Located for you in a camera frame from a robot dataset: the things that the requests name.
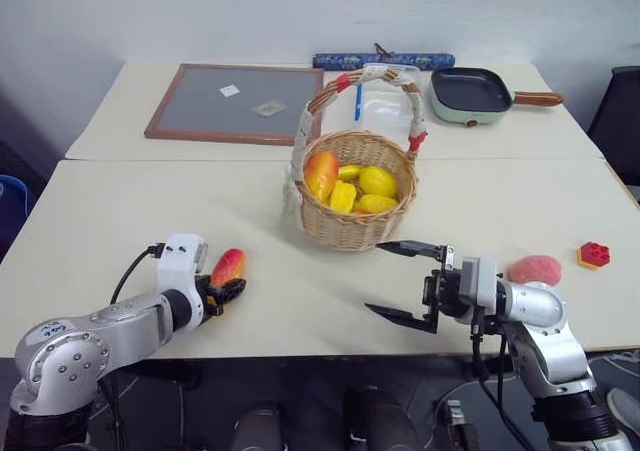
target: white table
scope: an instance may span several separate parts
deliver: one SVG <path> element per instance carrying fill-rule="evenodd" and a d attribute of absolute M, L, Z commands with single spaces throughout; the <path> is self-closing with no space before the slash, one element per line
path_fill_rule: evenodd
<path fill-rule="evenodd" d="M 484 66 L 513 91 L 549 91 L 531 64 Z M 146 139 L 144 130 L 178 69 L 178 63 L 125 64 L 93 119 L 71 146 L 67 159 L 286 161 L 290 147 Z M 340 73 L 326 72 L 325 82 Z M 423 85 L 430 73 L 422 73 Z M 564 106 L 515 106 L 493 125 L 466 128 L 438 120 L 427 103 L 430 136 L 419 159 L 600 157 Z M 325 112 L 322 132 L 353 129 L 354 89 Z M 384 134 L 384 130 L 371 129 Z"/>
<path fill-rule="evenodd" d="M 500 269 L 555 256 L 583 345 L 640 345 L 640 213 L 602 160 L 428 160 L 418 174 L 394 238 L 454 244 L 458 265 L 465 255 L 494 256 Z M 283 177 L 278 162 L 61 162 L 0 265 L 0 356 L 41 320 L 103 307 L 138 252 L 174 231 L 209 242 L 205 269 L 225 249 L 245 249 L 248 286 L 220 319 L 177 335 L 156 358 L 470 352 L 467 327 L 449 318 L 432 336 L 363 305 L 423 311 L 434 262 L 334 252 L 279 227 Z M 590 240 L 610 246 L 609 266 L 576 264 Z M 155 264 L 144 261 L 122 296 L 153 291 Z M 488 339 L 484 350 L 496 349 Z"/>

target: red lego brick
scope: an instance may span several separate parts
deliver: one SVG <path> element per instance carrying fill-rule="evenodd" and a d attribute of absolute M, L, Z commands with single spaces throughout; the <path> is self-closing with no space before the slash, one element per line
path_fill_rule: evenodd
<path fill-rule="evenodd" d="M 598 269 L 611 262 L 609 248 L 598 243 L 583 244 L 578 249 L 578 264 L 591 269 Z"/>

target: frying pan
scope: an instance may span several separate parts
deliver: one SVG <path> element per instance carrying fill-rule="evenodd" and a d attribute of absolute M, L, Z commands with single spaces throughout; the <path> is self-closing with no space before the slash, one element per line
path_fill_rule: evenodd
<path fill-rule="evenodd" d="M 556 106 L 558 93 L 511 92 L 500 76 L 482 68 L 445 68 L 431 74 L 429 95 L 433 111 L 444 120 L 475 126 L 493 123 L 514 104 Z"/>

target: robotic arm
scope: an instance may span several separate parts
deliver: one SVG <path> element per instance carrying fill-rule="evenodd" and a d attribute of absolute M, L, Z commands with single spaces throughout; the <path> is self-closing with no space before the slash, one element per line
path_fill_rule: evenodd
<path fill-rule="evenodd" d="M 425 279 L 423 304 L 428 312 L 423 319 L 367 304 L 370 309 L 396 324 L 429 333 L 437 333 L 442 312 L 471 325 L 471 339 L 478 345 L 483 334 L 504 334 L 514 372 L 534 398 L 533 419 L 545 424 L 552 449 L 632 449 L 596 393 L 584 350 L 569 328 L 566 303 L 552 286 L 498 280 L 496 262 L 486 258 L 465 258 L 462 268 L 454 269 L 452 246 L 417 241 L 378 246 L 403 256 L 434 258 L 441 268 Z"/>
<path fill-rule="evenodd" d="M 149 357 L 174 332 L 219 316 L 244 289 L 241 279 L 216 287 L 197 275 L 207 254 L 199 236 L 173 234 L 161 249 L 155 293 L 46 321 L 22 338 L 16 350 L 22 379 L 11 395 L 5 450 L 84 442 L 99 379 Z"/>

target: pan handle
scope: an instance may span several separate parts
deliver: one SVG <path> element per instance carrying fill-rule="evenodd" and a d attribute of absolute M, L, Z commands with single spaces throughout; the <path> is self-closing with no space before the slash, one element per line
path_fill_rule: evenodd
<path fill-rule="evenodd" d="M 534 106 L 557 106 L 564 101 L 559 93 L 525 93 L 516 91 L 513 104 L 532 104 Z"/>

